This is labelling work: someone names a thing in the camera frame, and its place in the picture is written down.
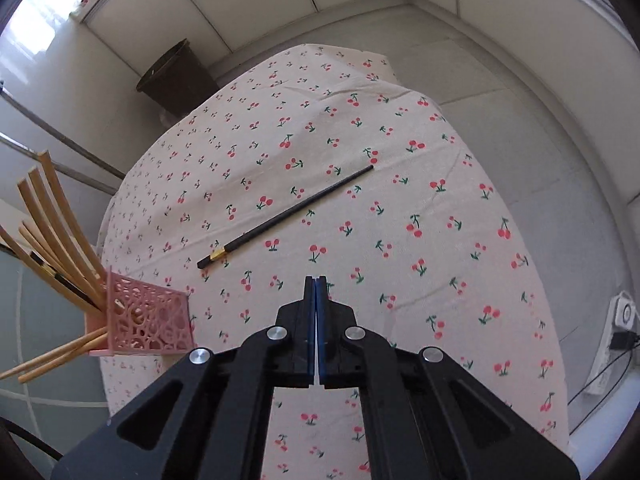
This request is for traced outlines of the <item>wooden chopstick three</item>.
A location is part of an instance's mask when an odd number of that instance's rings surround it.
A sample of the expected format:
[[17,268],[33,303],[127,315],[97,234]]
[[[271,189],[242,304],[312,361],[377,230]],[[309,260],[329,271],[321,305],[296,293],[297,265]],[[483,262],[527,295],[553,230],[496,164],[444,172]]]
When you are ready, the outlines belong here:
[[26,384],[26,382],[31,382],[32,380],[44,374],[49,373],[51,370],[55,370],[56,368],[70,361],[73,361],[74,359],[78,358],[78,356],[83,356],[84,354],[103,346],[106,343],[106,341],[107,341],[107,334],[102,334],[101,336],[94,338],[92,341],[86,342],[85,344],[78,347],[77,349],[67,352],[62,356],[58,356],[57,358],[51,360],[50,362],[47,362],[46,364],[38,366],[34,370],[31,370],[30,372],[21,375],[19,378],[17,378],[17,380],[20,384]]

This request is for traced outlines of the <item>cherry print tablecloth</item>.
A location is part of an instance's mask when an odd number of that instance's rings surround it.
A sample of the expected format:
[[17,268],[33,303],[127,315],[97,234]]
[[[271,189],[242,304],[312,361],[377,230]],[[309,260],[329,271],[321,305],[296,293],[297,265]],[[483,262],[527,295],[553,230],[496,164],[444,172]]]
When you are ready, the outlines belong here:
[[[356,171],[204,270],[198,260]],[[93,474],[574,479],[565,372],[523,237],[468,146],[382,55],[302,44],[229,82],[134,164],[108,270],[185,292],[195,349],[101,362]],[[326,278],[306,385],[305,278]]]

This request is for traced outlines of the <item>white power strip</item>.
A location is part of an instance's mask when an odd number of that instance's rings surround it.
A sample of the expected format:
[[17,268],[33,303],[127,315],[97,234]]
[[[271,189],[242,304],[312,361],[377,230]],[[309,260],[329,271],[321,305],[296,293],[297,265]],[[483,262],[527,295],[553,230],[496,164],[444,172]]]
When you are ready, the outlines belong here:
[[612,341],[614,335],[633,330],[636,318],[636,303],[628,292],[619,292],[610,300],[600,344],[585,383],[585,393],[590,394],[590,396],[603,396],[605,394],[612,372],[610,364],[613,362],[612,353],[614,350],[612,349]]

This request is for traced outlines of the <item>dark brown trash bin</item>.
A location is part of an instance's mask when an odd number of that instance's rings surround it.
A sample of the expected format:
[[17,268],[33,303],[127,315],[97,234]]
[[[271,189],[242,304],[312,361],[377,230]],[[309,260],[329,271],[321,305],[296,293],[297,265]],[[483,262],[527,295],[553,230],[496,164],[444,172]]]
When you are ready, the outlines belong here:
[[143,74],[136,90],[175,118],[189,115],[218,90],[218,84],[184,38]]

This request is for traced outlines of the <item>white cabinet row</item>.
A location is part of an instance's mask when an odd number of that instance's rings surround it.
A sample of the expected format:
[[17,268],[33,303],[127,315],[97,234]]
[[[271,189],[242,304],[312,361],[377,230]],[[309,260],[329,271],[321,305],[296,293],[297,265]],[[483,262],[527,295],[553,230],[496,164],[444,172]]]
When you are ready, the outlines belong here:
[[[286,26],[383,0],[85,0],[70,55],[140,74],[181,38],[209,64]],[[422,0],[500,44],[565,102],[639,105],[639,50],[610,0]]]

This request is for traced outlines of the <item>pink perforated utensil holder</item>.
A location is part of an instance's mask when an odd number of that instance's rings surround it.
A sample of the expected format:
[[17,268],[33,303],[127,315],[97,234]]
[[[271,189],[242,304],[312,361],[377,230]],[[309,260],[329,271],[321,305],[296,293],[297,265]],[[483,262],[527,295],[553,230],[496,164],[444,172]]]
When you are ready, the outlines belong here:
[[86,333],[106,327],[90,356],[176,356],[195,347],[189,297],[112,271],[106,274],[106,315],[85,317]]

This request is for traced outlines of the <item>wooden chopstick six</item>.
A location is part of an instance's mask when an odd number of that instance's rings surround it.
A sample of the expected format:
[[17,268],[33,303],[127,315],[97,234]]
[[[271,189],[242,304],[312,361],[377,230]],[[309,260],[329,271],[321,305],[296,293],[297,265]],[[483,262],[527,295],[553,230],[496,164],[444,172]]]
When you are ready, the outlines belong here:
[[12,236],[3,229],[3,226],[0,226],[0,233],[2,240],[8,245],[8,247],[17,255],[17,258],[24,263],[32,272],[37,274],[45,283],[47,283],[52,289],[58,292],[61,296],[63,296],[66,300],[70,301],[80,310],[83,310],[85,314],[90,316],[94,316],[98,318],[103,315],[103,312],[95,306],[92,306],[85,299],[82,299],[81,296],[78,296],[74,292],[72,292],[68,287],[63,285],[59,280],[57,280],[53,274],[48,272],[43,266],[36,263],[33,258],[30,258],[29,255],[26,254],[23,248],[12,238]]

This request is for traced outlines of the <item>dark handled broom pole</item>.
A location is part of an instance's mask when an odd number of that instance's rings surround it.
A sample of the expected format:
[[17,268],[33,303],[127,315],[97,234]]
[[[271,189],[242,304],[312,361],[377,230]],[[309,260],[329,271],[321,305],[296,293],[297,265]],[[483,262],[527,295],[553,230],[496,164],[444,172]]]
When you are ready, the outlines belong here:
[[32,112],[28,107],[18,102],[17,99],[15,99],[14,96],[12,96],[12,94],[8,90],[6,90],[4,82],[1,83],[1,99],[3,101],[6,101],[10,107],[14,108],[14,110],[19,112],[22,116],[26,117],[30,122],[46,132],[49,136],[53,136],[55,140],[64,144],[66,148],[69,148],[83,158],[87,159],[89,162],[92,162],[93,165],[98,166],[117,179],[122,180],[125,177],[125,174],[122,171],[110,165],[102,158],[99,158],[99,156],[96,156],[95,154],[86,150],[80,144],[76,143],[64,133],[58,131],[57,128],[54,128],[44,119]]

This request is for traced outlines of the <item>wooden chopstick five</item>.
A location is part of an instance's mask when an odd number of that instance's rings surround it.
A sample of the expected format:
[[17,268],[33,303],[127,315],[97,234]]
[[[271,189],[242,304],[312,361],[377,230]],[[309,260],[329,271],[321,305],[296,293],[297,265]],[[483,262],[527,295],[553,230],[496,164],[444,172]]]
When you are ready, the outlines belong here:
[[91,299],[91,301],[99,307],[100,296],[96,294],[93,287],[85,280],[84,276],[76,268],[72,259],[67,255],[65,248],[55,236],[55,232],[51,230],[50,224],[47,222],[46,216],[38,206],[27,180],[22,179],[17,183],[17,187],[18,192],[20,192],[21,198],[32,217],[32,221],[35,222],[38,232],[46,241],[48,251],[55,255],[56,261],[58,262],[58,270],[62,271],[66,275],[66,278],[68,278],[78,289],[82,290]]

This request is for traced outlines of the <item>blue handled mop pole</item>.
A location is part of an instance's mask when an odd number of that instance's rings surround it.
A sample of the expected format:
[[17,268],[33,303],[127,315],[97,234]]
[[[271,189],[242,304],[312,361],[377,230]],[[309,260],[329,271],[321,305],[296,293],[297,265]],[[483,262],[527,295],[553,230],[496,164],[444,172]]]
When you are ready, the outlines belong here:
[[[31,148],[28,148],[26,145],[15,141],[4,133],[0,133],[0,141],[1,144],[6,146],[7,148],[10,148],[17,153],[20,153],[21,155],[38,162],[39,158],[37,153]],[[93,179],[92,177],[89,177],[86,174],[83,174],[82,172],[77,171],[73,168],[59,164],[58,162],[52,162],[52,166],[54,170],[59,174],[64,174],[65,177],[69,177],[76,182],[87,185],[89,188],[94,188],[95,190],[108,195],[114,195],[116,193],[116,188],[113,188],[111,185],[107,185],[99,180]]]

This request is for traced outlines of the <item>wooden chopstick two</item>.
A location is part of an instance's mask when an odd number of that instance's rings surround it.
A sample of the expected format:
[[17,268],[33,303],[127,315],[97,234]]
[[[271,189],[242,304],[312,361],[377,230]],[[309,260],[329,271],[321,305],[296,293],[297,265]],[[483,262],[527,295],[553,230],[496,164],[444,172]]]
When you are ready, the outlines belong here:
[[82,253],[84,254],[84,259],[90,264],[92,267],[93,273],[100,277],[100,280],[103,284],[106,283],[106,271],[100,263],[96,252],[93,247],[89,244],[87,237],[85,237],[84,232],[70,208],[70,203],[68,202],[60,180],[58,180],[58,176],[56,175],[56,171],[52,166],[52,159],[48,151],[41,152],[38,154],[38,158],[40,164],[43,168],[44,174],[46,175],[48,185],[50,190],[53,193],[54,199],[58,204],[58,209],[61,211],[63,218],[67,226],[70,228],[70,232],[73,233],[74,240],[76,240],[77,245],[80,247]]

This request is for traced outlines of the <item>wooden chopstick one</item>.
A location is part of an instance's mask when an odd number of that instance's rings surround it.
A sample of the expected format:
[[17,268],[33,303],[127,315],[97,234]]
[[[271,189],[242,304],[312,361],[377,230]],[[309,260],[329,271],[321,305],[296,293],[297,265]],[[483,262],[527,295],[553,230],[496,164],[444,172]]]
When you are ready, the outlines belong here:
[[34,367],[37,367],[42,364],[46,364],[47,362],[50,362],[51,360],[57,358],[58,356],[62,356],[67,352],[77,349],[78,347],[82,346],[86,342],[92,341],[94,338],[99,337],[102,334],[106,334],[106,333],[107,333],[106,327],[101,327],[101,328],[98,328],[97,330],[93,330],[92,332],[85,334],[84,336],[81,336],[75,340],[72,340],[67,344],[63,344],[62,346],[59,346],[58,348],[50,350],[49,352],[46,352],[41,356],[36,356],[35,358],[29,361],[26,361],[20,365],[17,365],[16,367],[11,368],[10,370],[6,370],[5,372],[2,372],[1,378],[2,379],[8,378],[18,373],[24,372],[25,370],[31,370]]

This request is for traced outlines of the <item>wooden chopstick four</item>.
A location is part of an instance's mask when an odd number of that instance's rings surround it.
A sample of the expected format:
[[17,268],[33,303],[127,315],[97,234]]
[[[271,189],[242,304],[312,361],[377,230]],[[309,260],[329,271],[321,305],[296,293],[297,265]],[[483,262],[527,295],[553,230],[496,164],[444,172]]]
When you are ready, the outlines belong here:
[[43,211],[43,214],[47,218],[47,222],[50,224],[51,230],[55,232],[55,236],[58,238],[58,241],[65,248],[67,255],[72,259],[76,268],[80,271],[80,273],[84,276],[85,280],[93,287],[96,291],[96,294],[100,296],[100,308],[104,307],[104,290],[103,287],[96,277],[96,274],[93,273],[88,263],[84,257],[80,254],[80,251],[77,249],[76,245],[72,241],[70,234],[67,233],[65,226],[62,221],[62,217],[58,214],[58,211],[55,209],[54,203],[50,199],[47,188],[43,183],[42,177],[40,176],[40,171],[35,168],[29,171],[28,178],[32,188],[34,189],[38,204]]

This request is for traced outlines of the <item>black chopstick gold band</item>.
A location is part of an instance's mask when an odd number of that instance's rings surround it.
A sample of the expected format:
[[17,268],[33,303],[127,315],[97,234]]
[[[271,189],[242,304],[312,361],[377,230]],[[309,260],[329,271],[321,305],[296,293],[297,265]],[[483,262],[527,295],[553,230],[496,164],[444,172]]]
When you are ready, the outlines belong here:
[[339,190],[340,188],[344,188],[344,186],[351,184],[352,181],[357,180],[364,174],[367,174],[368,172],[371,172],[373,170],[374,170],[374,166],[369,165],[367,167],[364,167],[356,171],[354,174],[351,174],[348,177],[344,177],[342,180],[334,182],[333,184],[331,184],[327,188],[324,188],[318,193],[311,195],[308,198],[305,198],[302,202],[297,203],[288,209],[285,209],[285,211],[280,212],[280,214],[277,214],[276,216],[262,222],[261,224],[258,224],[258,226],[254,226],[253,229],[250,229],[249,231],[243,233],[242,235],[235,237],[233,240],[230,240],[230,242],[225,244],[224,246],[216,248],[209,255],[198,260],[196,267],[198,268],[198,270],[207,269],[214,262],[220,260],[223,256],[229,255],[232,252],[235,252],[240,247],[254,240],[256,237],[261,236],[262,234],[265,234],[265,232],[268,232],[269,230],[273,229],[278,224],[285,222],[285,220],[288,220],[288,218],[291,218],[292,216],[294,216],[294,214],[298,214],[303,209],[306,209],[308,206],[311,206],[314,203],[317,203],[319,200],[322,200],[322,198],[325,198],[326,196],[334,193],[336,190]]

